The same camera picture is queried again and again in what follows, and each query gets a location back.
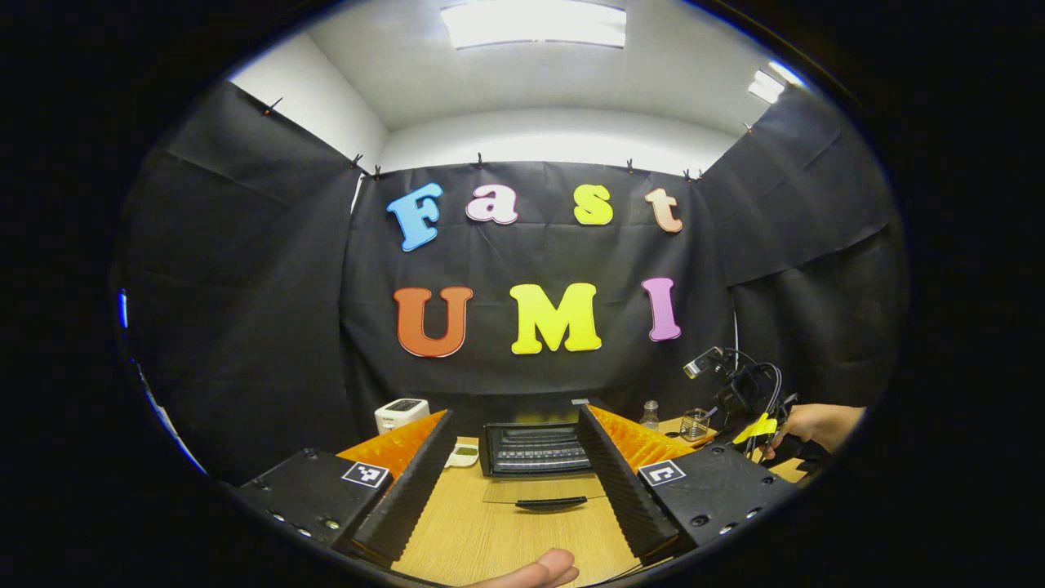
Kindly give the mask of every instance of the orange foam pad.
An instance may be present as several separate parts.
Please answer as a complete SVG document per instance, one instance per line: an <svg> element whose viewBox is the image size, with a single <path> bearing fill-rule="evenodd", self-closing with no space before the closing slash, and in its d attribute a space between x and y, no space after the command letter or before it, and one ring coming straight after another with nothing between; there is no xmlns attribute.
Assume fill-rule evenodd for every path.
<svg viewBox="0 0 1045 588"><path fill-rule="evenodd" d="M365 441L342 451L338 457L388 468L393 476L392 479L398 480L417 450L424 444L424 440L428 439L445 414L445 410L440 410L420 421L414 421L384 436Z"/></svg>
<svg viewBox="0 0 1045 588"><path fill-rule="evenodd" d="M591 405L587 405L587 408L612 440L632 473L637 474L638 468L643 466L674 460L696 451L612 413Z"/></svg>

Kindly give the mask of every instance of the white device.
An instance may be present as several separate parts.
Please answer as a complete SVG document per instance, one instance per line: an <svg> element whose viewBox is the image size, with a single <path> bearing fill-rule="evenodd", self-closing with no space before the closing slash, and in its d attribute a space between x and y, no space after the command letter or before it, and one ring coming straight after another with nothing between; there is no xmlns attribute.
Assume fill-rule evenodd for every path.
<svg viewBox="0 0 1045 588"><path fill-rule="evenodd" d="M457 468L468 468L475 465L479 461L479 446L468 443L459 443L454 446L454 451L450 452L450 456L446 460L446 465L443 469L449 468L450 466Z"/></svg>
<svg viewBox="0 0 1045 588"><path fill-rule="evenodd" d="M399 399L392 401L374 411L377 434L384 436L408 423L424 419L428 415L428 401L426 400Z"/></svg>

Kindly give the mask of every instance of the white wall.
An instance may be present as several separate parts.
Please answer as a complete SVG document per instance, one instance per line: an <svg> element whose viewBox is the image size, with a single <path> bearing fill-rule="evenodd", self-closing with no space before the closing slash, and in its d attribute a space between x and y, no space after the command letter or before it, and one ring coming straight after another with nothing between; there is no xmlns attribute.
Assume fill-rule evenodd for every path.
<svg viewBox="0 0 1045 588"><path fill-rule="evenodd" d="M393 132L381 171L475 161L570 161L682 174L706 170L740 138L679 120L593 109L527 109L443 118Z"/></svg>
<svg viewBox="0 0 1045 588"><path fill-rule="evenodd" d="M230 80L276 107L346 157L362 152L377 163L388 128L307 33L301 33L240 68Z"/></svg>

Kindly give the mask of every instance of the yellow tag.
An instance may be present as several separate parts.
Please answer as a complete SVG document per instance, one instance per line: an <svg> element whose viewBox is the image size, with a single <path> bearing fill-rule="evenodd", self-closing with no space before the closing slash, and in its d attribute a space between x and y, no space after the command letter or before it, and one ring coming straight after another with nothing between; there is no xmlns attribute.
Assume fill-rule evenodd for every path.
<svg viewBox="0 0 1045 588"><path fill-rule="evenodd" d="M771 436L776 432L776 420L770 419L765 413L759 420L751 423L746 429L737 436L737 439L733 440L734 445L738 443L744 443L749 438L757 438L759 436Z"/></svg>

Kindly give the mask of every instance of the black plastic handle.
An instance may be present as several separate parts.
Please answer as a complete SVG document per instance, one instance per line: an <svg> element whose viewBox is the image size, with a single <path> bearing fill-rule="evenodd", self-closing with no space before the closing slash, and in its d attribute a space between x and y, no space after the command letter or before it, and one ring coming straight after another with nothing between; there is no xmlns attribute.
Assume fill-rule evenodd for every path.
<svg viewBox="0 0 1045 588"><path fill-rule="evenodd" d="M781 444L776 447L776 449L773 450L773 452L775 453L775 455L773 455L773 458L764 461L762 463L762 466L766 469L779 466L787 462L788 460L797 456L798 451L802 450L804 445L805 444L802 442L802 439L799 438L796 438L794 436L784 436L784 439L781 440Z"/></svg>
<svg viewBox="0 0 1045 588"><path fill-rule="evenodd" d="M527 511L562 511L587 502L586 496L573 496L570 498L551 498L548 500L516 500L515 505Z"/></svg>

